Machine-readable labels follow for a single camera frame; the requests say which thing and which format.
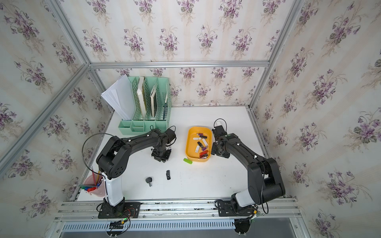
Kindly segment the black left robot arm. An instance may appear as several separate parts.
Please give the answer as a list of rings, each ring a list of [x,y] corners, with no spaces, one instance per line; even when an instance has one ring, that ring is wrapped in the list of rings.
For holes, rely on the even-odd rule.
[[[101,175],[105,181],[105,203],[111,207],[124,204],[125,197],[122,193],[122,180],[120,176],[125,172],[131,155],[151,148],[151,156],[158,162],[167,162],[171,149],[176,141],[175,131],[159,129],[129,138],[112,136],[96,159]]]

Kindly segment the white slim usb drive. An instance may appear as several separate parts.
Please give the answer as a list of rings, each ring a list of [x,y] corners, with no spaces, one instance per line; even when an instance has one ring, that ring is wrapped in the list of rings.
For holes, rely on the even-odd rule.
[[[202,139],[202,141],[203,141],[205,146],[208,146],[208,143],[206,142],[206,140],[204,138]]]

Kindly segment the green usb drive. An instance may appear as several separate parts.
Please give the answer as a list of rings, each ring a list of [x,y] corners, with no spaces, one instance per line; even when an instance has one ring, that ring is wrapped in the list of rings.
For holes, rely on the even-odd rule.
[[[188,164],[192,164],[192,161],[189,160],[189,159],[187,159],[187,158],[184,158],[183,161],[186,162],[186,163],[188,163]]]

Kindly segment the yellow plastic storage box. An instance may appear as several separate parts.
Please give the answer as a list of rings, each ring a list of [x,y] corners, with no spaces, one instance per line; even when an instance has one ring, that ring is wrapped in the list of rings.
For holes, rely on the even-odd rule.
[[[206,127],[191,127],[188,130],[185,148],[186,158],[192,162],[206,162],[211,157],[212,131]]]

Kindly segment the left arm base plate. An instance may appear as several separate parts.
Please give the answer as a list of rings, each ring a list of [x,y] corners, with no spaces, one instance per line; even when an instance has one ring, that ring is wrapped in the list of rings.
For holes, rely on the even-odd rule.
[[[98,219],[138,218],[140,206],[140,202],[121,202],[113,207],[104,201],[98,208]]]

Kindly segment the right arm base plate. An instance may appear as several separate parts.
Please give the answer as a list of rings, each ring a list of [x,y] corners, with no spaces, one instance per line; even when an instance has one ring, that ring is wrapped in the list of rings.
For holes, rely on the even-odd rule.
[[[233,200],[225,201],[217,199],[214,201],[214,206],[218,210],[219,217],[250,217],[258,211],[256,204],[241,207]]]

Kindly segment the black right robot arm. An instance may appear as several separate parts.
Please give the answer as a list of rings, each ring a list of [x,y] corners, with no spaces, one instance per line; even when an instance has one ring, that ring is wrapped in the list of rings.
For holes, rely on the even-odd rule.
[[[237,135],[228,134],[223,126],[214,127],[212,133],[215,141],[211,154],[227,159],[233,155],[247,170],[247,189],[231,197],[231,205],[235,210],[251,205],[261,205],[286,194],[275,159],[257,154]]]

